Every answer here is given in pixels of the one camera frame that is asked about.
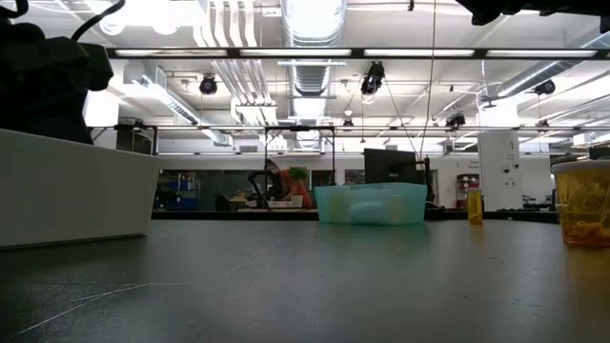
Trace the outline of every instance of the person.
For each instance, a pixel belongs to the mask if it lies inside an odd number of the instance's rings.
[[[288,173],[288,170],[281,170],[277,164],[268,159],[265,161],[265,170],[281,177],[284,189],[288,191],[279,201],[291,201],[291,196],[301,195],[303,197],[303,208],[310,209],[312,207],[312,199],[305,188],[302,181],[294,181]]]

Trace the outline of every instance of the teal plastic container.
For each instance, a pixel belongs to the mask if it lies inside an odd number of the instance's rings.
[[[427,187],[385,183],[315,188],[322,223],[407,225],[423,222]]]

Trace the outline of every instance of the ceiling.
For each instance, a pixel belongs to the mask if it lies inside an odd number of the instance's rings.
[[[12,1],[1,1],[9,6]],[[554,14],[538,17],[535,13],[522,13],[511,17],[500,17],[485,27],[471,25],[468,11],[451,0],[437,1],[436,26],[433,27],[434,14],[431,1],[417,1],[413,12],[406,10],[408,1],[348,0],[348,10],[344,23],[342,45],[345,47],[431,47],[433,35],[437,47],[465,48],[565,48],[569,43],[591,30],[597,30],[597,18]],[[48,37],[71,35],[92,13],[82,1],[30,0],[30,12],[20,21],[31,21],[39,25]],[[172,35],[161,35],[151,27],[127,26],[115,36],[104,34],[99,28],[88,31],[82,41],[103,44],[109,47],[150,48],[150,47],[195,47],[192,28],[189,26],[191,15],[188,11],[192,1],[172,1],[179,18],[184,18],[181,26]],[[254,1],[254,31],[259,45],[264,47],[282,46],[281,17],[268,13],[279,9],[277,0]],[[200,111],[199,115],[208,122],[232,124],[228,110],[231,96],[219,82],[216,95],[203,96],[198,84],[203,73],[214,72],[207,60],[154,60],[156,66],[168,76],[168,87],[191,107]],[[289,77],[285,68],[277,61],[263,60],[263,70],[273,100],[277,103],[278,118],[285,118],[291,112]],[[435,61],[432,72],[430,108],[428,110],[428,83],[431,81],[431,61],[382,61],[386,70],[387,87],[376,94],[371,105],[362,105],[357,93],[359,82],[371,61],[349,60],[345,67],[336,67],[333,73],[331,95],[335,99],[327,102],[326,113],[331,120],[340,125],[344,111],[352,110],[354,123],[378,126],[399,124],[397,111],[412,125],[423,125],[427,117],[436,118],[448,104],[460,97],[464,91],[472,91],[476,86],[499,83],[526,70],[536,61]],[[563,92],[586,80],[610,70],[608,62],[584,62],[553,80],[558,89],[550,99],[538,98],[533,94],[517,96],[519,118],[522,123],[533,123],[538,118],[570,108],[586,101],[605,95],[609,79],[599,80],[572,91]],[[124,90],[122,115],[139,116],[153,124],[173,124],[173,114],[159,102],[142,96],[133,95],[129,87]],[[473,105],[460,110],[466,114],[469,124],[476,124],[477,108],[474,96]],[[610,114],[610,108],[597,109],[567,118],[561,124],[578,124],[588,118],[603,117]]]

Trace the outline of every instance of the black chair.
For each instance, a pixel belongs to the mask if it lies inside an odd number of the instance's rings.
[[[215,204],[217,212],[230,212],[231,211],[231,203],[229,202],[229,199],[227,199],[227,197],[225,197],[224,195],[218,195],[218,194],[215,194],[213,197],[215,199],[214,204]]]

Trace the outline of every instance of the yellow bottle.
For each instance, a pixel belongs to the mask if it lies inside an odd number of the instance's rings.
[[[480,189],[466,190],[466,207],[470,224],[483,224],[483,202]]]

